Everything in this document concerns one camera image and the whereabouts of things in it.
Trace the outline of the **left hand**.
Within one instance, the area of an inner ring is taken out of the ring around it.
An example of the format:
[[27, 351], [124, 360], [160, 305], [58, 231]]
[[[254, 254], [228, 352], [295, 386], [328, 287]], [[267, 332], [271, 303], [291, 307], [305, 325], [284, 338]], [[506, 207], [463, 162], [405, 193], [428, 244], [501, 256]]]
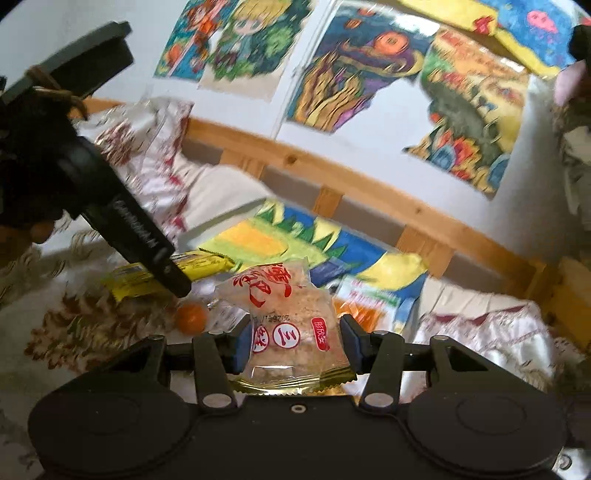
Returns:
[[29, 230], [0, 226], [0, 268], [18, 260], [33, 244], [48, 240], [54, 230], [54, 221], [44, 221]]

